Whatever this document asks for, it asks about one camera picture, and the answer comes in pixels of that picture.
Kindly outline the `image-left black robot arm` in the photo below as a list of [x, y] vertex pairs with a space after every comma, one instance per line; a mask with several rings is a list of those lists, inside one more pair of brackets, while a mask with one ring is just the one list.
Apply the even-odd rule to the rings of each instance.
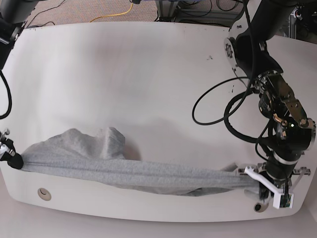
[[[17, 38], [25, 28], [25, 21], [38, 4], [37, 0], [2, 0], [0, 3], [0, 69], [3, 70]], [[0, 133], [0, 160], [14, 169], [24, 163], [7, 136], [9, 129]]]

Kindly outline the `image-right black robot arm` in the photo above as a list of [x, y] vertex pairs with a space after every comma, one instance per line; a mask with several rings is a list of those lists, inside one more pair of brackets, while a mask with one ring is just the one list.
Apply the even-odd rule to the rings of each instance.
[[[259, 181], [260, 198], [266, 199], [271, 192], [279, 207], [290, 206], [291, 176], [301, 155], [314, 144], [316, 123], [283, 79], [283, 70], [270, 56], [266, 43], [291, 12], [303, 4], [302, 0], [244, 0], [224, 41], [236, 78], [249, 82], [246, 91], [228, 103], [222, 121], [234, 136], [264, 150], [264, 171], [246, 169], [246, 173]], [[229, 117], [253, 93], [259, 95], [259, 109], [268, 119], [257, 138], [236, 131], [229, 122]]]

